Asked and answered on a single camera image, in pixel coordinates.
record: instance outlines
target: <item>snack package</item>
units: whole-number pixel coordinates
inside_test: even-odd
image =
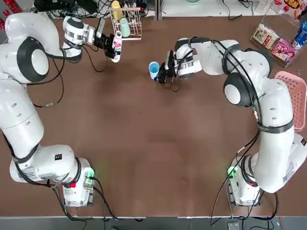
[[[300,13],[305,9],[307,0],[274,0],[274,4],[285,14],[297,19]]]
[[[294,59],[298,51],[292,47],[290,42],[280,38],[275,43],[272,53],[282,61],[289,63]]]
[[[259,24],[253,37],[267,49],[271,49],[273,43],[279,38],[273,30],[262,23]]]

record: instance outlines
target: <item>white sticker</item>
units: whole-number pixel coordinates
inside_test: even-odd
[[[290,178],[293,176],[294,173],[295,173],[294,164],[293,162],[290,162],[289,167],[286,171],[286,175],[283,177],[283,182],[287,183],[288,180],[290,180]]]
[[[71,189],[64,188],[64,195],[66,195],[66,196],[72,195],[72,190],[71,190]]]
[[[22,170],[24,175],[31,179],[31,180],[35,180],[37,179],[38,177],[35,175],[35,171],[34,171],[34,168],[33,167],[29,167],[29,168],[26,168],[24,170]]]

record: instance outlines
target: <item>green cup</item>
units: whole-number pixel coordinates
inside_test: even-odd
[[[130,35],[130,27],[128,24],[128,20],[126,18],[122,18],[119,23],[122,36],[128,37]]]

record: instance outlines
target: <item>table surface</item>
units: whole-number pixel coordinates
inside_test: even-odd
[[[97,19],[85,20],[96,26]],[[148,73],[151,61],[162,63],[166,53],[181,37],[206,36],[216,40],[235,39],[243,47],[255,48],[249,40],[261,17],[229,21],[224,17],[166,18],[142,21],[142,40],[123,43],[119,63],[108,61],[96,73],[85,52],[80,63],[65,63],[63,100],[50,108],[39,108],[45,126],[42,145],[70,145],[97,172],[107,201],[121,217],[210,216],[216,194],[236,151],[256,133],[251,109],[231,105],[224,97],[226,78],[199,72],[181,82],[179,92],[153,82]],[[55,20],[61,34],[61,20]],[[105,33],[112,31],[107,21]],[[95,66],[106,65],[103,51],[90,50]],[[287,70],[307,73],[303,52]],[[50,61],[50,75],[55,68]],[[283,68],[274,63],[271,77]],[[56,101],[60,79],[29,87],[34,103]],[[301,132],[307,137],[307,129]],[[258,143],[250,153],[257,152]],[[63,216],[53,192],[44,187],[14,182],[9,174],[11,156],[0,138],[0,216]],[[279,192],[280,216],[307,215],[303,164]],[[252,214],[270,216],[274,195],[265,195]],[[79,216],[102,216],[103,203],[95,197],[94,207],[71,209]],[[246,215],[247,207],[234,209]],[[215,216],[229,216],[223,189]]]

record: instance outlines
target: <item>white bottle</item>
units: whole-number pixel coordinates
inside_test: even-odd
[[[112,44],[112,48],[115,51],[115,57],[114,59],[111,59],[113,62],[119,62],[120,60],[122,43],[123,43],[122,34],[120,31],[116,31]]]

